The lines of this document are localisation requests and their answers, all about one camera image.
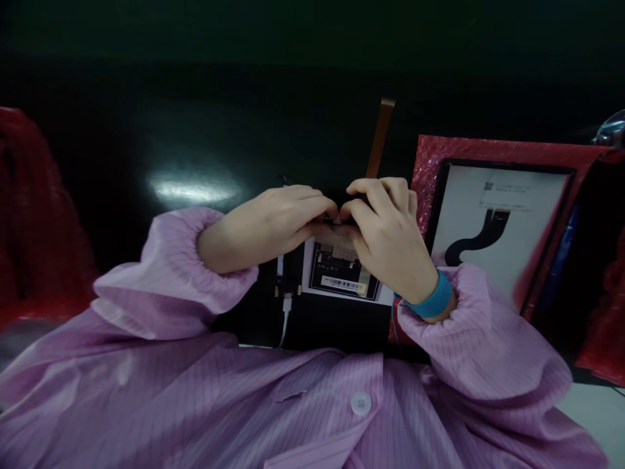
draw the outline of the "white cable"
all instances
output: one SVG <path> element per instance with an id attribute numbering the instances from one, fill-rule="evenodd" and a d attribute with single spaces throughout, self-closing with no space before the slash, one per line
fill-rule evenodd
<path id="1" fill-rule="evenodd" d="M 291 294 L 287 293 L 285 295 L 285 300 L 282 302 L 282 310 L 285 313 L 285 323 L 282 326 L 282 338 L 280 338 L 280 345 L 278 345 L 278 348 L 282 348 L 282 344 L 285 342 L 286 323 L 288 322 L 288 314 L 291 311 L 291 303 L 292 302 L 293 302 L 293 298 L 291 298 Z"/>

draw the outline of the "black table surface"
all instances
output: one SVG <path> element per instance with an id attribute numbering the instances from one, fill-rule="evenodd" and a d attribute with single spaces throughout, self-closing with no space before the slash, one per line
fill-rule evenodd
<path id="1" fill-rule="evenodd" d="M 380 176 L 407 179 L 419 134 L 585 144 L 625 102 L 618 83 L 293 66 L 5 55 L 0 74 L 0 104 L 40 126 L 101 272 L 138 260 L 155 215 L 191 205 L 228 212 L 281 185 L 279 174 L 340 198 L 365 173 L 382 96 L 397 105 Z M 275 261 L 214 327 L 275 347 L 283 313 L 274 286 Z M 303 294 L 285 346 L 398 356 L 387 344 L 389 314 Z M 577 347 L 557 339 L 563 353 Z"/>

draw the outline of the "red anti-static bag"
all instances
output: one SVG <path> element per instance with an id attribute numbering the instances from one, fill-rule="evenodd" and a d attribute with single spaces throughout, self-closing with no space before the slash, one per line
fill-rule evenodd
<path id="1" fill-rule="evenodd" d="M 97 275 L 46 141 L 20 110 L 0 107 L 0 330 L 76 316 Z"/>
<path id="2" fill-rule="evenodd" d="M 417 159 L 412 176 L 411 189 L 417 192 L 418 211 L 417 223 L 421 234 L 425 237 L 430 221 L 432 203 L 441 161 L 445 158 L 458 158 L 465 160 L 480 160 L 487 162 L 521 163 L 533 165 L 559 166 L 576 169 L 574 180 L 566 200 L 562 201 L 563 212 L 553 227 L 553 236 L 548 246 L 545 246 L 547 238 L 538 247 L 542 252 L 545 249 L 545 258 L 541 263 L 538 276 L 534 285 L 529 290 L 528 301 L 523 311 L 523 316 L 529 320 L 532 316 L 540 290 L 549 274 L 549 266 L 553 260 L 559 240 L 566 229 L 566 222 L 573 207 L 573 202 L 579 187 L 584 181 L 593 161 L 609 150 L 607 147 L 583 146 L 583 145 L 560 145 L 556 143 L 533 143 L 513 142 L 501 140 L 482 140 L 464 138 L 434 137 L 420 135 L 417 147 Z M 396 305 L 393 306 L 396 317 Z M 397 337 L 400 343 L 414 343 L 395 321 Z M 393 320 L 389 328 L 389 342 L 397 343 L 393 327 Z"/>

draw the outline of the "black frame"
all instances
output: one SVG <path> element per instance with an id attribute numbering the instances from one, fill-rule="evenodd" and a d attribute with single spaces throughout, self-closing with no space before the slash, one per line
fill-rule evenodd
<path id="1" fill-rule="evenodd" d="M 573 181 L 575 180 L 575 175 L 577 173 L 577 169 L 566 166 L 546 166 L 546 165 L 533 165 L 533 164 L 524 164 L 524 163 L 503 163 L 503 162 L 491 162 L 491 161 L 481 161 L 481 160 L 462 160 L 459 158 L 444 158 L 441 161 L 441 167 L 438 172 L 438 183 L 436 184 L 436 190 L 434 192 L 434 198 L 432 200 L 432 211 L 430 213 L 430 220 L 428 222 L 428 228 L 425 235 L 425 246 L 428 248 L 428 252 L 430 256 L 432 255 L 432 248 L 434 247 L 434 238 L 436 237 L 436 229 L 438 228 L 438 220 L 441 216 L 441 207 L 443 206 L 443 198 L 445 197 L 445 188 L 447 187 L 447 177 L 449 176 L 449 168 L 452 166 L 467 166 L 467 167 L 483 167 L 483 168 L 492 168 L 492 169 L 506 169 L 507 171 L 530 171 L 532 173 L 548 173 L 548 174 L 562 174 L 568 175 L 568 181 L 564 187 L 564 193 L 562 195 L 562 200 L 560 202 L 560 206 L 558 207 L 557 213 L 555 215 L 555 219 L 553 220 L 553 225 L 551 226 L 551 230 L 549 231 L 549 235 L 547 236 L 547 242 L 545 243 L 545 249 L 543 249 L 540 254 L 540 258 L 538 260 L 538 264 L 536 265 L 536 270 L 532 276 L 532 280 L 529 284 L 528 295 L 526 295 L 525 300 L 523 301 L 523 306 L 521 307 L 520 314 L 523 314 L 525 308 L 527 307 L 527 301 L 529 298 L 529 293 L 534 289 L 536 284 L 536 280 L 538 277 L 538 272 L 540 271 L 543 263 L 545 262 L 545 256 L 547 252 L 547 247 L 552 243 L 553 236 L 555 234 L 555 228 L 558 226 L 558 223 L 561 221 L 563 216 L 564 207 L 566 206 L 566 202 L 569 197 L 569 193 L 571 190 L 571 186 Z"/>

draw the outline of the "label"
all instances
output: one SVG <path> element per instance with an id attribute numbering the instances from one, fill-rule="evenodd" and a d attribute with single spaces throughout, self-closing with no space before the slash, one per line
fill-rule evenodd
<path id="1" fill-rule="evenodd" d="M 349 280 L 335 279 L 332 277 L 322 276 L 321 284 L 325 287 L 349 290 L 358 294 L 365 294 L 367 292 L 367 286 L 364 283 L 350 282 Z"/>

